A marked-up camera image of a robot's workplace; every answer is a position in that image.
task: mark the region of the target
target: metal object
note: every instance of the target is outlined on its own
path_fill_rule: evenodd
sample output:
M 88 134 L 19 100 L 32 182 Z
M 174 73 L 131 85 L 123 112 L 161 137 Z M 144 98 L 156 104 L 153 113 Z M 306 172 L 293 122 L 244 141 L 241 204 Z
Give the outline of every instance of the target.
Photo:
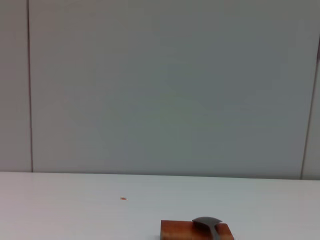
M 206 225 L 209 229 L 210 232 L 213 236 L 213 240 L 220 240 L 220 236 L 215 228 L 215 226 L 222 221 L 219 219 L 216 219 L 214 217 L 209 217 L 209 216 L 202 216 L 198 217 L 192 220 L 192 222 L 197 223 L 197 224 L 203 224 Z

